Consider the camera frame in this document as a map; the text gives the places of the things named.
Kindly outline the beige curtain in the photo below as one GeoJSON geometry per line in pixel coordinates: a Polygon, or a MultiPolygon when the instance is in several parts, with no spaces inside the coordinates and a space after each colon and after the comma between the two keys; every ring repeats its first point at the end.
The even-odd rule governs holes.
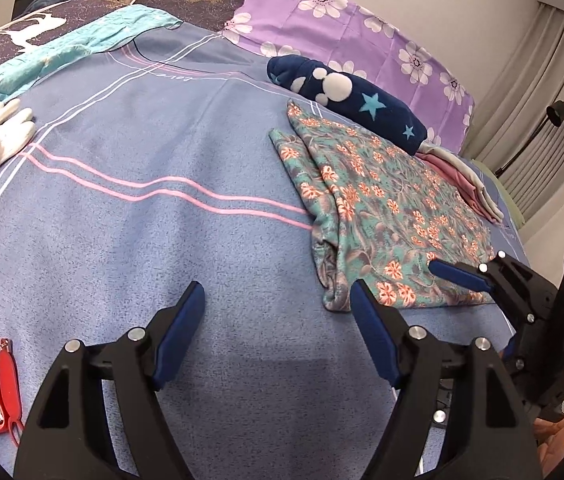
{"type": "Polygon", "coordinates": [[[542,3],[478,102],[462,154],[490,170],[526,220],[564,183],[564,11],[542,3]]]}

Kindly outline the folded pink garment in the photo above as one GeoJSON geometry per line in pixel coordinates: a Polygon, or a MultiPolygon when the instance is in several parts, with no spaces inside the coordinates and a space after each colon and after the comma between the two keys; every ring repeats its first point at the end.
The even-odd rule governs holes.
{"type": "Polygon", "coordinates": [[[491,223],[494,222],[493,218],[489,216],[487,211],[483,209],[480,205],[479,200],[477,200],[476,189],[464,178],[463,174],[460,174],[457,170],[447,164],[444,160],[440,160],[432,155],[419,155],[416,156],[426,162],[428,166],[436,170],[438,174],[441,174],[449,183],[453,184],[457,188],[458,194],[463,198],[464,202],[472,209],[474,209],[477,214],[483,216],[483,218],[489,220],[491,223]]]}

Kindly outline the navy star fleece garment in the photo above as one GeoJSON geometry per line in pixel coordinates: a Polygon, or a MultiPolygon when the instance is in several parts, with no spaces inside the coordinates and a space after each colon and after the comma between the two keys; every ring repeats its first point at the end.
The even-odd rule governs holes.
{"type": "Polygon", "coordinates": [[[407,104],[364,78],[295,54],[270,58],[267,74],[273,84],[356,122],[410,155],[427,138],[423,122],[407,104]]]}

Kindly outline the blue plaid bed sheet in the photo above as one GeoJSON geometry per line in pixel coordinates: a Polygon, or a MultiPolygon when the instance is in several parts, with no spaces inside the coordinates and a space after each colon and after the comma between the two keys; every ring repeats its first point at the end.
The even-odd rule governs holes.
{"type": "MultiPolygon", "coordinates": [[[[185,24],[23,94],[38,132],[0,169],[0,337],[30,411],[66,341],[116,340],[197,281],[201,326],[158,395],[194,476],[355,479],[397,395],[350,310],[323,306],[313,218],[269,133],[289,101],[361,126],[273,84],[269,59],[185,24]]],[[[490,300],[401,309],[449,341],[512,335],[490,300]]]]}

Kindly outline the purple floral pillow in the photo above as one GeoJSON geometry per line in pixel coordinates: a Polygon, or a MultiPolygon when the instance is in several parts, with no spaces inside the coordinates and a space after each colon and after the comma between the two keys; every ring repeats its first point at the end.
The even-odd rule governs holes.
{"type": "Polygon", "coordinates": [[[351,0],[244,0],[223,36],[273,58],[298,54],[360,76],[402,100],[428,141],[457,153],[474,99],[424,47],[351,0]]]}

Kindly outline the folded beige garment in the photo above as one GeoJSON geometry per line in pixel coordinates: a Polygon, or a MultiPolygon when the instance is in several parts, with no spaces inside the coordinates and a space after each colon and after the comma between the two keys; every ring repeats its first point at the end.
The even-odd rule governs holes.
{"type": "Polygon", "coordinates": [[[480,177],[477,176],[475,171],[472,170],[466,162],[463,162],[460,157],[445,148],[440,148],[440,146],[429,143],[423,143],[419,147],[417,154],[432,155],[440,160],[444,160],[460,174],[463,174],[464,178],[476,189],[477,200],[479,200],[480,205],[483,206],[483,209],[487,211],[489,216],[493,218],[494,222],[502,222],[504,220],[503,212],[498,209],[498,205],[492,200],[486,185],[481,181],[480,177]]]}

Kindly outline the turquoise blanket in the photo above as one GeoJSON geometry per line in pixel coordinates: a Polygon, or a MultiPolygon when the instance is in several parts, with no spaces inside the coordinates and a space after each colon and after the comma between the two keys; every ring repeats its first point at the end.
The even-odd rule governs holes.
{"type": "Polygon", "coordinates": [[[41,46],[0,64],[0,102],[14,99],[38,80],[81,58],[115,50],[156,28],[177,28],[180,18],[166,11],[133,4],[105,14],[41,46]]]}

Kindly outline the teal floral garment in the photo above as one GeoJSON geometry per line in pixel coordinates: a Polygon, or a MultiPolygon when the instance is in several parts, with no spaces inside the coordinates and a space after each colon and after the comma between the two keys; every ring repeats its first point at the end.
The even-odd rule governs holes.
{"type": "Polygon", "coordinates": [[[454,185],[361,127],[318,118],[294,101],[286,115],[288,130],[269,137],[313,218],[311,250],[326,310],[349,311],[358,280],[386,307],[489,302],[484,292],[428,269],[434,259],[479,266],[494,255],[489,229],[454,185]]]}

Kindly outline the black wall lamp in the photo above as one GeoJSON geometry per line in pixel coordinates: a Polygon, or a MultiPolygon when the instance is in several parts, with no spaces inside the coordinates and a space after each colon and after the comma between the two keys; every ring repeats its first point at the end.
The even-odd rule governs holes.
{"type": "Polygon", "coordinates": [[[558,100],[553,102],[545,109],[545,115],[542,119],[542,122],[534,128],[531,133],[531,136],[522,144],[522,147],[515,153],[515,155],[504,164],[502,167],[498,168],[495,171],[495,177],[501,178],[503,174],[506,173],[507,170],[510,169],[510,166],[513,165],[514,162],[521,156],[527,148],[529,148],[530,144],[536,140],[538,135],[542,132],[542,130],[548,125],[551,124],[555,128],[559,128],[562,123],[564,122],[564,101],[558,100]]]}

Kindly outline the dark deer-print quilt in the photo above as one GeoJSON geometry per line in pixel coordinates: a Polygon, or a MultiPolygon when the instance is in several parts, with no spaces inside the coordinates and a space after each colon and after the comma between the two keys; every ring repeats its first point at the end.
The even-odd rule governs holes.
{"type": "Polygon", "coordinates": [[[112,0],[67,0],[0,27],[0,64],[123,8],[112,0]]]}

